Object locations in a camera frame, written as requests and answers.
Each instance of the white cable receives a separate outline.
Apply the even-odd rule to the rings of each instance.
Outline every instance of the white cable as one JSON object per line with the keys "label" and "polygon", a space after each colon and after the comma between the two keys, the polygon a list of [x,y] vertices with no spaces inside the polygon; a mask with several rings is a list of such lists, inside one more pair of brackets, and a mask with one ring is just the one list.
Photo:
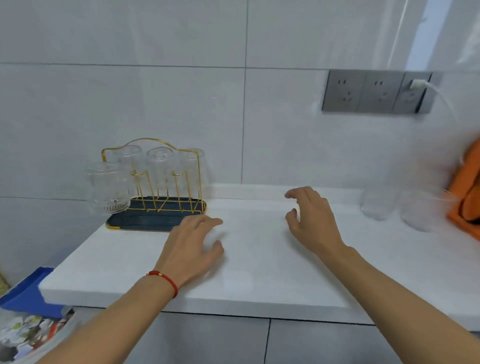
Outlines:
{"label": "white cable", "polygon": [[[410,89],[415,90],[419,88],[431,88],[433,91],[435,91],[438,94],[438,96],[440,96],[440,99],[442,99],[445,106],[447,106],[448,111],[452,115],[452,119],[455,123],[455,126],[457,127],[460,126],[460,120],[457,117],[457,113],[455,112],[453,105],[451,104],[450,100],[447,99],[445,94],[437,86],[428,82],[427,80],[420,80],[420,79],[412,80],[412,83],[410,84]],[[463,165],[463,153],[460,155],[459,161],[460,161],[460,165]]]}

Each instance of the blue bin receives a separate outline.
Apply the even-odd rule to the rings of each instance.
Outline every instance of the blue bin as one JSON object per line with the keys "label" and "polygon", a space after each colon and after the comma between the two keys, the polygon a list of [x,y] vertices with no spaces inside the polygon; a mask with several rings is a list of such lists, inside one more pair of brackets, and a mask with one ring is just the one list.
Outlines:
{"label": "blue bin", "polygon": [[4,310],[27,312],[30,315],[62,318],[63,305],[45,303],[38,289],[40,282],[53,268],[40,267],[0,298]]}

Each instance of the countertop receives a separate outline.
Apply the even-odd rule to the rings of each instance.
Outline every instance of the countertop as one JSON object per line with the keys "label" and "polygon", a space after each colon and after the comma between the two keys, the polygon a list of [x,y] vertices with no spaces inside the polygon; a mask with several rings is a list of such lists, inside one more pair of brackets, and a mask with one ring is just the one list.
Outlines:
{"label": "countertop", "polygon": [[[224,220],[222,262],[181,290],[165,311],[371,324],[336,278],[288,231],[295,206],[287,187],[219,185],[207,213]],[[370,220],[359,191],[319,189],[329,198],[346,244],[385,274],[469,330],[480,330],[480,242],[445,222],[436,233],[406,226],[398,214]],[[40,284],[46,302],[108,307],[155,265],[167,233],[101,226]]]}

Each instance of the bracelet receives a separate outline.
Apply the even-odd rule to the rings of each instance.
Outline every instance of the bracelet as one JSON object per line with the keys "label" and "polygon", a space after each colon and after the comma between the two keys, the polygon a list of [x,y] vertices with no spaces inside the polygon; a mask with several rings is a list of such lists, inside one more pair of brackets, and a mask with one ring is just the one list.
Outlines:
{"label": "bracelet", "polygon": [[175,294],[173,295],[173,298],[175,298],[177,296],[177,294],[179,294],[179,288],[177,287],[177,285],[174,283],[174,281],[172,281],[172,279],[170,277],[166,276],[165,274],[160,273],[158,270],[151,270],[146,275],[147,276],[160,276],[162,278],[165,278],[172,285],[173,289],[175,290]]}

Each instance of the wall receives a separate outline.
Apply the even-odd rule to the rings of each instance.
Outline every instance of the wall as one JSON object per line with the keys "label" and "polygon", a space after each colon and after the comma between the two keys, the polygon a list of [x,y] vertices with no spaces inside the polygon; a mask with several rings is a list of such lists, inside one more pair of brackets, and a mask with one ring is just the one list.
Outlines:
{"label": "wall", "polygon": [[[444,184],[480,131],[480,4],[468,0],[0,2],[0,269],[58,264],[102,222],[83,167],[155,136],[216,182]],[[323,114],[328,69],[440,70],[422,117]]]}

